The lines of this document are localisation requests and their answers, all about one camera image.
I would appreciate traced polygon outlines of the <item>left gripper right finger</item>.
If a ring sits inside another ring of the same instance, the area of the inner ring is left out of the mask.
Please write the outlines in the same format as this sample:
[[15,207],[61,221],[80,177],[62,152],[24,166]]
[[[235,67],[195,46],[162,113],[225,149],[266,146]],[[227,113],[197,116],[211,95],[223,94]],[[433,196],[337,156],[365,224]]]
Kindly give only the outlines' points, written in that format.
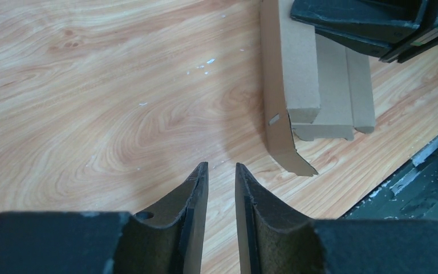
[[313,219],[235,178],[241,273],[438,273],[438,221]]

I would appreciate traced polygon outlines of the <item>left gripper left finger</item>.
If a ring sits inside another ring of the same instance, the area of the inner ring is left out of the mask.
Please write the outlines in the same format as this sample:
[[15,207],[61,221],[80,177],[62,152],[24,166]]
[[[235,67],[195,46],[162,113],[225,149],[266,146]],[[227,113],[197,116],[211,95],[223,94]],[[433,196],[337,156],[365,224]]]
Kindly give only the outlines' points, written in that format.
[[208,164],[137,213],[0,213],[0,273],[200,273]]

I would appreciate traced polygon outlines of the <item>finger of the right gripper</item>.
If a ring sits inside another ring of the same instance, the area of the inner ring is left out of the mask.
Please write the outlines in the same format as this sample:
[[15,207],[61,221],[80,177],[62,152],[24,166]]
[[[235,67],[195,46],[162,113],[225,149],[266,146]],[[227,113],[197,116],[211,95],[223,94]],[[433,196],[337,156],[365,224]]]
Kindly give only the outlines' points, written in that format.
[[393,45],[379,58],[384,63],[404,63],[438,45],[438,1],[421,1],[415,11],[418,28],[406,38]]
[[420,29],[428,1],[294,1],[292,20],[358,53],[382,58]]

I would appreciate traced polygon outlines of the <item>cardboard box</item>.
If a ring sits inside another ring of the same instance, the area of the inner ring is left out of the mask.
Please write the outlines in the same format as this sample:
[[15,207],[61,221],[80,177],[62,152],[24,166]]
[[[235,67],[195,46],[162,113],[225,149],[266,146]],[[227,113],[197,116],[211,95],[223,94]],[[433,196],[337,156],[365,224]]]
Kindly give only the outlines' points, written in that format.
[[314,176],[295,138],[352,141],[375,129],[370,60],[292,20],[292,5],[260,3],[267,150],[286,171]]

